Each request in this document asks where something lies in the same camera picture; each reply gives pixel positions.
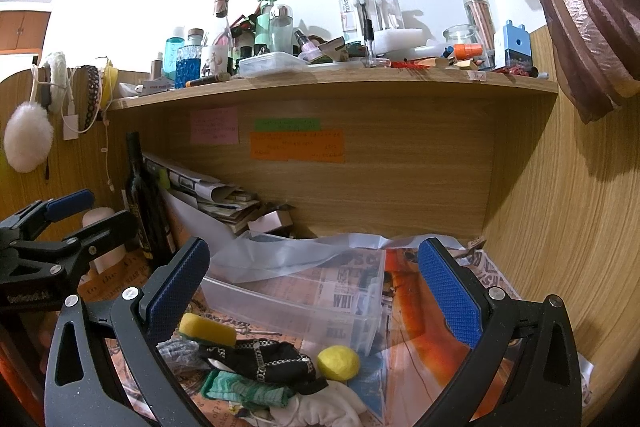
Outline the yellow sponge block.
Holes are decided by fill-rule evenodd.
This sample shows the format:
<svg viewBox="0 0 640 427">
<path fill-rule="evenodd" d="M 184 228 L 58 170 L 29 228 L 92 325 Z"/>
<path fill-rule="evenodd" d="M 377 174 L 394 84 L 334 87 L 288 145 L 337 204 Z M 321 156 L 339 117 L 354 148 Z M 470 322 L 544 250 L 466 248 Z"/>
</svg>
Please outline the yellow sponge block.
<svg viewBox="0 0 640 427">
<path fill-rule="evenodd" d="M 194 313 L 183 314 L 178 331 L 198 343 L 226 347 L 233 347 L 236 343 L 236 330 L 233 327 Z"/>
</svg>

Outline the grey mesh scrubber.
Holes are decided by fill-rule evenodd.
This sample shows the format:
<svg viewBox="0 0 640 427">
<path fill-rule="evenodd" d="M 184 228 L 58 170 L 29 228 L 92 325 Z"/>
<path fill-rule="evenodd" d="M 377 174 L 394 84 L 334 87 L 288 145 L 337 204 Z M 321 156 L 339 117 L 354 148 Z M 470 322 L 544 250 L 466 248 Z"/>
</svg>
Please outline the grey mesh scrubber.
<svg viewBox="0 0 640 427">
<path fill-rule="evenodd" d="M 156 349 L 175 375 L 205 372 L 208 362 L 200 355 L 200 344 L 195 340 L 177 337 L 157 343 Z"/>
</svg>

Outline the green knitted cloth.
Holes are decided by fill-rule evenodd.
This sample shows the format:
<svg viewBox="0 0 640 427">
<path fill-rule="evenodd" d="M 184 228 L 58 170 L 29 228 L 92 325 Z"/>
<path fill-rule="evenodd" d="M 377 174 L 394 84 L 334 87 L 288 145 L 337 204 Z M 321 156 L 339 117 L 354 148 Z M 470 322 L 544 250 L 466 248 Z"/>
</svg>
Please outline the green knitted cloth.
<svg viewBox="0 0 640 427">
<path fill-rule="evenodd" d="M 285 407 L 295 392 L 288 387 L 252 381 L 237 373 L 212 369 L 201 387 L 201 395 L 209 400 L 240 403 L 249 410 Z"/>
</svg>

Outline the black lace fabric piece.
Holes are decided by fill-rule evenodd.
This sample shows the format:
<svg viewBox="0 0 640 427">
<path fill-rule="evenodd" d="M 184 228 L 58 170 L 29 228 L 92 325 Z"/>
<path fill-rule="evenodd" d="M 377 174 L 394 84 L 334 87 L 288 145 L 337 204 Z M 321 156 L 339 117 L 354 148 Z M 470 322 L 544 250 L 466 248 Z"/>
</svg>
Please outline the black lace fabric piece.
<svg viewBox="0 0 640 427">
<path fill-rule="evenodd" d="M 301 395 L 329 387 L 328 381 L 317 374 L 311 357 L 285 341 L 258 338 L 238 340 L 233 347 L 201 345 L 198 355 L 216 369 L 261 384 L 287 387 Z"/>
</svg>

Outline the clear plastic storage box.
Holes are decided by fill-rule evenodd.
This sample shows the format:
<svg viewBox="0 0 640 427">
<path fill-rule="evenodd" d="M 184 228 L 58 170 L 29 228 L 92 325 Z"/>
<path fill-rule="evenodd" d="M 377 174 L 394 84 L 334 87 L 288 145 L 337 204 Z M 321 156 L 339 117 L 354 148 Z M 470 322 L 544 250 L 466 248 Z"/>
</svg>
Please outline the clear plastic storage box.
<svg viewBox="0 0 640 427">
<path fill-rule="evenodd" d="M 348 248 L 305 271 L 232 284 L 204 277 L 209 309 L 322 346 L 368 355 L 381 326 L 385 251 Z"/>
</svg>

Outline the yellow felt ball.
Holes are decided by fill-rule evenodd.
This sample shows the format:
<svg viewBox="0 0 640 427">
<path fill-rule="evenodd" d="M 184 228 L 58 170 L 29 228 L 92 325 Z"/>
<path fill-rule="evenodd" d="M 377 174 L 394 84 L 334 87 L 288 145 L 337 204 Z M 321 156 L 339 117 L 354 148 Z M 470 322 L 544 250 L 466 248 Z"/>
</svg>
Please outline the yellow felt ball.
<svg viewBox="0 0 640 427">
<path fill-rule="evenodd" d="M 331 346 L 319 352 L 317 365 L 320 374 L 331 381 L 350 381 L 360 371 L 360 358 L 346 346 Z"/>
</svg>

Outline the white drawstring pouch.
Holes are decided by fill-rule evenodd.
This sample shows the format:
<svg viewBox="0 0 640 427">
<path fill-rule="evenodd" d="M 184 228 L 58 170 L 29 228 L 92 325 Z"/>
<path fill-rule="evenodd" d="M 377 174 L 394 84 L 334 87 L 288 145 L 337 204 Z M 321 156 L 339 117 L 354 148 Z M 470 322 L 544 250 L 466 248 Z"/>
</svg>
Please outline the white drawstring pouch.
<svg viewBox="0 0 640 427">
<path fill-rule="evenodd" d="M 296 393 L 285 407 L 270 407 L 278 426 L 361 426 L 366 405 L 356 392 L 340 383 L 328 381 L 312 395 Z"/>
</svg>

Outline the pink cylindrical container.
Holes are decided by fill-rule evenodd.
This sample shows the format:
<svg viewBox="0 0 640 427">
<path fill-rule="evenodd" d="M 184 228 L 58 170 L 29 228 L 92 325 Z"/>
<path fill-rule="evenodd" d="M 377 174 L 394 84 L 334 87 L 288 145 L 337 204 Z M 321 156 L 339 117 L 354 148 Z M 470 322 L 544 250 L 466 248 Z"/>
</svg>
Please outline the pink cylindrical container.
<svg viewBox="0 0 640 427">
<path fill-rule="evenodd" d="M 111 207 L 98 207 L 88 210 L 82 216 L 82 227 L 84 229 L 88 229 L 93 225 L 99 223 L 99 226 L 93 230 L 94 235 L 104 235 L 107 232 L 111 231 L 111 227 L 109 225 L 104 225 L 104 221 L 113 217 L 115 214 L 115 210 Z M 108 269 L 113 268 L 115 265 L 118 265 L 119 262 L 122 261 L 126 256 L 125 246 L 119 244 L 112 248 L 110 251 L 104 251 L 103 254 L 95 254 L 93 256 L 93 260 L 90 262 L 92 269 L 96 274 L 102 274 Z"/>
</svg>

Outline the white fluffy pompom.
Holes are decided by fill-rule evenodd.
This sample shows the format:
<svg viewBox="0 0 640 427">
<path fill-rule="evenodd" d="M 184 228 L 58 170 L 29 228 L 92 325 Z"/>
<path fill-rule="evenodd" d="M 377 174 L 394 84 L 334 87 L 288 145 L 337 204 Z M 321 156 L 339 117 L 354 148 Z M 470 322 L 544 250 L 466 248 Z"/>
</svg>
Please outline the white fluffy pompom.
<svg viewBox="0 0 640 427">
<path fill-rule="evenodd" d="M 4 132 L 3 148 L 9 165 L 28 173 L 43 164 L 53 142 L 53 127 L 47 111 L 37 102 L 25 102 L 15 109 Z"/>
</svg>

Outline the white phone charger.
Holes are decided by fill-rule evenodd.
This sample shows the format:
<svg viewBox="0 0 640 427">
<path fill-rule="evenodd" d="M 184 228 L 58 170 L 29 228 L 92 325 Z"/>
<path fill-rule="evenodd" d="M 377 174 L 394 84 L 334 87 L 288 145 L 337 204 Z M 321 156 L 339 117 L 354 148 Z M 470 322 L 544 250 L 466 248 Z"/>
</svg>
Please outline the white phone charger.
<svg viewBox="0 0 640 427">
<path fill-rule="evenodd" d="M 79 138 L 79 117 L 77 114 L 63 116 L 63 140 L 72 141 Z"/>
</svg>

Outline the dark wine bottle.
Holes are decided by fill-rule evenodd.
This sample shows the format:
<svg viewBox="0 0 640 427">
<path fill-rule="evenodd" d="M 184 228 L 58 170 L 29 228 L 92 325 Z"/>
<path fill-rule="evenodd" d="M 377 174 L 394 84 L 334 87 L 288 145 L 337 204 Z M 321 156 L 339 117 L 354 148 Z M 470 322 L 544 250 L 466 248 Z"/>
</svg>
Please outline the dark wine bottle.
<svg viewBox="0 0 640 427">
<path fill-rule="evenodd" d="M 130 168 L 126 183 L 128 207 L 138 219 L 138 241 L 154 271 L 168 265 L 176 246 L 160 188 L 144 163 L 139 133 L 129 132 L 126 143 Z"/>
</svg>

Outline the white plastic bag sheet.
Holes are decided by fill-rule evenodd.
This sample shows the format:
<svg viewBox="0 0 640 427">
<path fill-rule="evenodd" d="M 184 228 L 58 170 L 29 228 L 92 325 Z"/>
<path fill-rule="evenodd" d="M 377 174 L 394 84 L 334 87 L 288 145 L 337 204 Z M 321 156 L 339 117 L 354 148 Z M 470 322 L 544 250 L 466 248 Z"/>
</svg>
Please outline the white plastic bag sheet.
<svg viewBox="0 0 640 427">
<path fill-rule="evenodd" d="M 362 251 L 372 254 L 392 248 L 416 248 L 424 239 L 438 239 L 453 251 L 462 251 L 461 243 L 448 235 L 426 233 L 401 239 L 381 235 L 346 233 L 318 239 L 284 239 L 272 234 L 245 231 L 234 235 L 228 225 L 189 205 L 175 191 L 163 190 L 175 233 L 203 239 L 209 249 L 208 275 L 213 279 L 240 285 L 286 277 L 320 267 L 341 255 Z"/>
</svg>

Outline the stack of rolled newspapers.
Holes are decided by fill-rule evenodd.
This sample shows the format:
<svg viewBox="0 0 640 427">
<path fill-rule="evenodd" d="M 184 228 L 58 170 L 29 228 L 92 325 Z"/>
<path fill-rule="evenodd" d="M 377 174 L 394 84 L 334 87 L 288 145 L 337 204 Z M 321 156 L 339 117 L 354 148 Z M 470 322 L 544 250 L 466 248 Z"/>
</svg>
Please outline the stack of rolled newspapers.
<svg viewBox="0 0 640 427">
<path fill-rule="evenodd" d="M 186 205 L 227 225 L 234 234 L 242 233 L 265 213 L 257 195 L 213 176 L 171 164 L 151 153 L 143 153 L 146 169 L 160 182 L 160 187 Z"/>
</svg>

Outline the black patterned headband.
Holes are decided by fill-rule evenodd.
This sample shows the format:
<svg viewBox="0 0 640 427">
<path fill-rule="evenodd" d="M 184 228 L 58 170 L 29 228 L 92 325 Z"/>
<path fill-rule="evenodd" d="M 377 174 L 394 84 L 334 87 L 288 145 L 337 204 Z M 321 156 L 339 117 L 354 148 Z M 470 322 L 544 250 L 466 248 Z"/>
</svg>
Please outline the black patterned headband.
<svg viewBox="0 0 640 427">
<path fill-rule="evenodd" d="M 93 65 L 82 65 L 87 77 L 87 110 L 82 131 L 88 131 L 98 117 L 102 89 L 99 69 Z"/>
</svg>

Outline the small white cardboard box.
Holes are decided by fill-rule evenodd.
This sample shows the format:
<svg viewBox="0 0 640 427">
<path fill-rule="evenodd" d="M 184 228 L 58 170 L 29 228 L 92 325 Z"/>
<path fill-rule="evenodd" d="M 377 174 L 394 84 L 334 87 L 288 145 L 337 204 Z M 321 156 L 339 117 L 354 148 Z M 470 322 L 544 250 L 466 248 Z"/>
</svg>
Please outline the small white cardboard box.
<svg viewBox="0 0 640 427">
<path fill-rule="evenodd" d="M 250 221 L 248 229 L 252 233 L 288 237 L 293 230 L 293 220 L 288 210 L 272 210 Z"/>
</svg>

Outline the pink sticky note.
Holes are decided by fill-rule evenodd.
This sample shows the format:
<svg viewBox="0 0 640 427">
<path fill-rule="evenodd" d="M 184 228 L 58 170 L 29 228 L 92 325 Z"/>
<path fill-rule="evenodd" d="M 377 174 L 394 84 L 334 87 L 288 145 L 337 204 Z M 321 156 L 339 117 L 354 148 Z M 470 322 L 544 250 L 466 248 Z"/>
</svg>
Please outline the pink sticky note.
<svg viewBox="0 0 640 427">
<path fill-rule="evenodd" d="M 239 143 L 236 107 L 192 110 L 190 143 L 194 145 L 234 145 Z"/>
</svg>

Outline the teal micellar water bottle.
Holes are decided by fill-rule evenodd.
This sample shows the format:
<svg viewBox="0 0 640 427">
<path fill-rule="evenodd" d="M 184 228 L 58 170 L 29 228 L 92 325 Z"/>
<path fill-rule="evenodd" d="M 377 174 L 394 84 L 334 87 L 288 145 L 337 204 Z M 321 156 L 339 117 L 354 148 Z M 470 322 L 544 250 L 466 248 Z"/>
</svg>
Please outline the teal micellar water bottle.
<svg viewBox="0 0 640 427">
<path fill-rule="evenodd" d="M 163 75 L 174 81 L 177 69 L 178 51 L 184 46 L 184 29 L 177 26 L 171 31 L 170 36 L 165 41 L 163 54 Z"/>
</svg>

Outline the blue liquid glass bottle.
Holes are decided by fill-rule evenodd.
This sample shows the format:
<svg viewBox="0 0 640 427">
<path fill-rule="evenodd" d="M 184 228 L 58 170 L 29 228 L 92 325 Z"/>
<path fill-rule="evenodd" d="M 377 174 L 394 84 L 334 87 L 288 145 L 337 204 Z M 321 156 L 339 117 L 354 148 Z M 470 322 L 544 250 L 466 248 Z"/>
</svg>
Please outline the blue liquid glass bottle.
<svg viewBox="0 0 640 427">
<path fill-rule="evenodd" d="M 189 81 L 198 80 L 201 77 L 203 39 L 202 28 L 191 28 L 184 46 L 178 49 L 174 83 L 176 89 L 182 89 Z"/>
</svg>

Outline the orange sticky note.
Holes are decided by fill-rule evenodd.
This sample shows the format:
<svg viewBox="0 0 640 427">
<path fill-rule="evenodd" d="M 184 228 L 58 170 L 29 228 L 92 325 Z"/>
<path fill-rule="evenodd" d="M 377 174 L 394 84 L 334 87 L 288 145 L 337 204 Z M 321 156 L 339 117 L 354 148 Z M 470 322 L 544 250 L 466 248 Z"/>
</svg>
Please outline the orange sticky note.
<svg viewBox="0 0 640 427">
<path fill-rule="evenodd" d="M 250 158 L 271 161 L 345 161 L 342 130 L 250 132 Z"/>
</svg>

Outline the green sticky note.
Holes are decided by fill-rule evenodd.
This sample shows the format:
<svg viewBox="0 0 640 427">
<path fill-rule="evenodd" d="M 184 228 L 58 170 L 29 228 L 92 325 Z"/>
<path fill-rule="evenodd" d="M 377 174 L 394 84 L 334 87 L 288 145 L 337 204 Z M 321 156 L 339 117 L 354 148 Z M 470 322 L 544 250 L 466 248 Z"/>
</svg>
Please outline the green sticky note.
<svg viewBox="0 0 640 427">
<path fill-rule="evenodd" d="M 257 132 L 307 132 L 320 131 L 319 118 L 257 118 L 254 120 Z"/>
</svg>

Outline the wooden shelf board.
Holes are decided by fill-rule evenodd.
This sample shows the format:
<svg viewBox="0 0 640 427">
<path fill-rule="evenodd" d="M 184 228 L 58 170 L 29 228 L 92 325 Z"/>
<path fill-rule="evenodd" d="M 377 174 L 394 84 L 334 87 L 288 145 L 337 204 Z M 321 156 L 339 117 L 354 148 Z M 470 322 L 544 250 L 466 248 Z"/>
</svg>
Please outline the wooden shelf board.
<svg viewBox="0 0 640 427">
<path fill-rule="evenodd" d="M 235 77 L 167 92 L 120 98 L 112 109 L 132 109 L 169 103 L 209 101 L 233 105 L 256 101 L 318 100 L 318 98 L 517 98 L 556 95 L 558 84 L 500 72 L 428 68 L 308 68 L 262 77 Z"/>
</svg>

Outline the clear bottle with cork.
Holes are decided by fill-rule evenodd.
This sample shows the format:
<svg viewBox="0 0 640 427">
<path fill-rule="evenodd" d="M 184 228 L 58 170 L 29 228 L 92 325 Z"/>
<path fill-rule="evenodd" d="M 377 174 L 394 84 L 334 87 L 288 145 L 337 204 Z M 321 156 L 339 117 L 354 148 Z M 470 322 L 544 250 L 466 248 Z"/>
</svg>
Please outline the clear bottle with cork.
<svg viewBox="0 0 640 427">
<path fill-rule="evenodd" d="M 228 60 L 232 43 L 228 21 L 229 0 L 216 0 L 214 24 L 209 31 L 209 72 L 219 75 L 228 72 Z"/>
</svg>

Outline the orange marker cap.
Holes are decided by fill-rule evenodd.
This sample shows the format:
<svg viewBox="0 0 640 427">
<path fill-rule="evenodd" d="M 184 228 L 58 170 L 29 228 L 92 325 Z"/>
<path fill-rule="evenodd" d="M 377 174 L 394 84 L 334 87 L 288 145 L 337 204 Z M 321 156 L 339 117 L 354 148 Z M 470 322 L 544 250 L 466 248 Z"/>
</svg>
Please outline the orange marker cap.
<svg viewBox="0 0 640 427">
<path fill-rule="evenodd" d="M 474 57 L 482 56 L 484 48 L 480 43 L 455 43 L 454 57 L 457 61 L 473 60 Z"/>
</svg>

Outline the blue plastic sharpener box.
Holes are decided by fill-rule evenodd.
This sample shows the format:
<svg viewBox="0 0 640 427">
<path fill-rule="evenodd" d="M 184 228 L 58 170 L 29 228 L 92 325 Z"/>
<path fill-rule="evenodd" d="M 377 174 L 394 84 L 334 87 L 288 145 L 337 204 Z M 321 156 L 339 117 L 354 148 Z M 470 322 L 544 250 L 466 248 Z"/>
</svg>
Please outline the blue plastic sharpener box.
<svg viewBox="0 0 640 427">
<path fill-rule="evenodd" d="M 530 35 L 524 25 L 514 25 L 507 20 L 503 26 L 503 58 L 509 67 L 520 66 L 524 69 L 533 67 L 533 52 Z"/>
</svg>

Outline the clear lidded small box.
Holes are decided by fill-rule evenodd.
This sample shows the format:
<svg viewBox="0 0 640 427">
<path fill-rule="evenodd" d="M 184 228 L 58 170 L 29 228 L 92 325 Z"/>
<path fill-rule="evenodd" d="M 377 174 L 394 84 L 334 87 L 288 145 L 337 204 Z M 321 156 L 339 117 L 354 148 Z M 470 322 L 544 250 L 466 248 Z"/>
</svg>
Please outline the clear lidded small box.
<svg viewBox="0 0 640 427">
<path fill-rule="evenodd" d="M 306 68 L 307 63 L 294 55 L 285 52 L 272 52 L 242 58 L 239 61 L 238 75 L 254 78 L 280 74 L 280 72 L 298 72 Z"/>
</svg>

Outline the mint green pump bottle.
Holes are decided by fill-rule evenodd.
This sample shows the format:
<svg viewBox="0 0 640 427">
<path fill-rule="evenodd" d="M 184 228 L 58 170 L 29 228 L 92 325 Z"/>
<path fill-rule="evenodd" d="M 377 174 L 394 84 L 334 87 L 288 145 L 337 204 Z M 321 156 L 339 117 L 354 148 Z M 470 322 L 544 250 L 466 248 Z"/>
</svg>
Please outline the mint green pump bottle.
<svg viewBox="0 0 640 427">
<path fill-rule="evenodd" d="M 269 52 L 270 43 L 270 14 L 278 0 L 260 0 L 255 12 L 254 54 Z"/>
</svg>

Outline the silver cap perfume bottle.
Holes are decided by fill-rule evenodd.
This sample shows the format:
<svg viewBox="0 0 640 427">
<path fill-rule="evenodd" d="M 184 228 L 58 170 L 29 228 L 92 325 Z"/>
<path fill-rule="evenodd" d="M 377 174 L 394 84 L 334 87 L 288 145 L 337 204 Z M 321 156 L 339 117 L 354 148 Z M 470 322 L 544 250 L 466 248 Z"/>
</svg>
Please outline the silver cap perfume bottle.
<svg viewBox="0 0 640 427">
<path fill-rule="evenodd" d="M 293 53 L 293 17 L 287 5 L 280 4 L 271 10 L 269 38 L 272 52 Z"/>
</svg>

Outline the glass jar with sticks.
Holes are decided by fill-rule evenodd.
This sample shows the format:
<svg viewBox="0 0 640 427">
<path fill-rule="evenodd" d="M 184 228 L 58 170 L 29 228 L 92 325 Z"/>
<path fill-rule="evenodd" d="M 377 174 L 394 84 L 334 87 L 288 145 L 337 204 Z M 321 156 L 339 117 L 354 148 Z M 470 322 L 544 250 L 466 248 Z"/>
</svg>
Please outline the glass jar with sticks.
<svg viewBox="0 0 640 427">
<path fill-rule="evenodd" d="M 480 43 L 483 45 L 487 68 L 495 66 L 495 26 L 492 21 L 488 0 L 463 0 L 466 16 L 471 25 L 476 28 Z"/>
</svg>

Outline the clear organizer with brushes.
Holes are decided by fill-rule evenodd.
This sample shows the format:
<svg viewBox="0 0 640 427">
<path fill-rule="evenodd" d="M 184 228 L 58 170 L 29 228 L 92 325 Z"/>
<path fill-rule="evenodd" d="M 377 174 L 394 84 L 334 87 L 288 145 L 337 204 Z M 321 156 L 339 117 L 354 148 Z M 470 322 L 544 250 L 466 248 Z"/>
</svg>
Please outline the clear organizer with brushes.
<svg viewBox="0 0 640 427">
<path fill-rule="evenodd" d="M 373 31 L 373 49 L 378 55 L 426 43 L 422 29 L 405 25 L 398 0 L 340 0 L 340 12 L 346 44 L 365 44 L 368 25 Z"/>
</svg>

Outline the pink satin curtain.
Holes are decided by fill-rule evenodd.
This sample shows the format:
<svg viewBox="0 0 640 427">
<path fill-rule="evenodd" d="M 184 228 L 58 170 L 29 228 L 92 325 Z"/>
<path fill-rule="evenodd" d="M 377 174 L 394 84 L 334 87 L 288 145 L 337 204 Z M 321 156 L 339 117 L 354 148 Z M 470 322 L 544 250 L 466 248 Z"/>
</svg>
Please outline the pink satin curtain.
<svg viewBox="0 0 640 427">
<path fill-rule="evenodd" d="M 560 86 L 583 122 L 639 93 L 639 0 L 540 0 L 562 69 Z"/>
</svg>

